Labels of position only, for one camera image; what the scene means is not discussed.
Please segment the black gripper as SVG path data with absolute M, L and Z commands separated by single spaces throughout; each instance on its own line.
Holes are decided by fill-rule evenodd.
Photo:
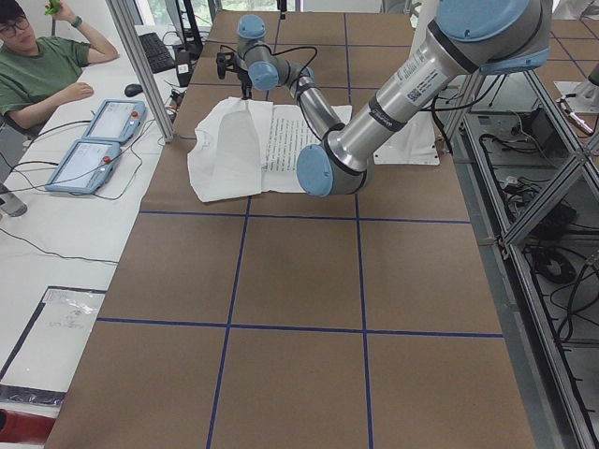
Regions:
M 241 66 L 235 51 L 219 51 L 216 54 L 215 62 L 219 80 L 224 80 L 227 73 L 235 74 L 241 83 L 241 98 L 253 98 L 253 83 L 249 77 L 248 71 Z

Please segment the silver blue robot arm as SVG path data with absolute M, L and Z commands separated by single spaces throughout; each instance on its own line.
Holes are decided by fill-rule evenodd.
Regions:
M 237 27 L 237 47 L 219 51 L 216 70 L 219 79 L 226 73 L 237 75 L 244 99 L 252 97 L 254 88 L 271 91 L 285 87 L 300 108 L 300 112 L 319 141 L 333 131 L 341 131 L 344 123 L 314 82 L 310 64 L 296 63 L 272 51 L 264 42 L 266 24 L 256 14 L 243 15 Z
M 309 77 L 295 97 L 322 136 L 296 163 L 312 196 L 351 195 L 371 178 L 373 154 L 459 75 L 514 73 L 548 58 L 549 1 L 442 1 L 424 42 L 348 123 Z

